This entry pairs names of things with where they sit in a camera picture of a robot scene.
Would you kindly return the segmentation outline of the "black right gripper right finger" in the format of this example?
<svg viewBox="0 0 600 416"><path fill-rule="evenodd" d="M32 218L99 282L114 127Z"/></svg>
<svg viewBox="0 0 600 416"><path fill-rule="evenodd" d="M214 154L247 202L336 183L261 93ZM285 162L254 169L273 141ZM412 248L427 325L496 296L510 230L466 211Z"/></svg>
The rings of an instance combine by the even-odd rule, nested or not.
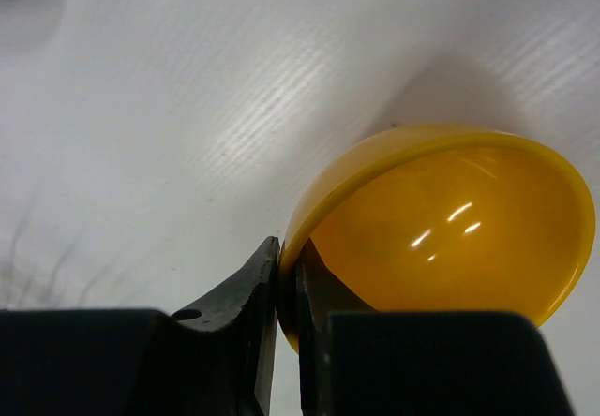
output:
<svg viewBox="0 0 600 416"><path fill-rule="evenodd" d="M326 268L295 273L306 415L570 415L547 345L506 312L376 312Z"/></svg>

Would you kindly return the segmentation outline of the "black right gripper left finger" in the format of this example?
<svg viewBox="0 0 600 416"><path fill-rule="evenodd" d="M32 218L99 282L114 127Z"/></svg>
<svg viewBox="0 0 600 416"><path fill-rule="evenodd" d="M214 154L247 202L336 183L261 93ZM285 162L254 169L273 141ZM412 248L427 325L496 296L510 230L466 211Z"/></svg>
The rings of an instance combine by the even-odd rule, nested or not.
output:
<svg viewBox="0 0 600 416"><path fill-rule="evenodd" d="M5 415L265 415L279 242L201 298L151 308L5 310Z"/></svg>

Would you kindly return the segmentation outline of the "yellow orange bowl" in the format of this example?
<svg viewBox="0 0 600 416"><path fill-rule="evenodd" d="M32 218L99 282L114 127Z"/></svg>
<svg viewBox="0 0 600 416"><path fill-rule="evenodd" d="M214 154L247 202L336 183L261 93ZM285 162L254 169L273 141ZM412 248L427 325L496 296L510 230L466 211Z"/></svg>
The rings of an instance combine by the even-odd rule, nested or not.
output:
<svg viewBox="0 0 600 416"><path fill-rule="evenodd" d="M290 285L313 245L376 310L509 311L539 325L576 286L595 232L591 190L545 145L477 126L391 128L332 162L296 205L279 323L296 346Z"/></svg>

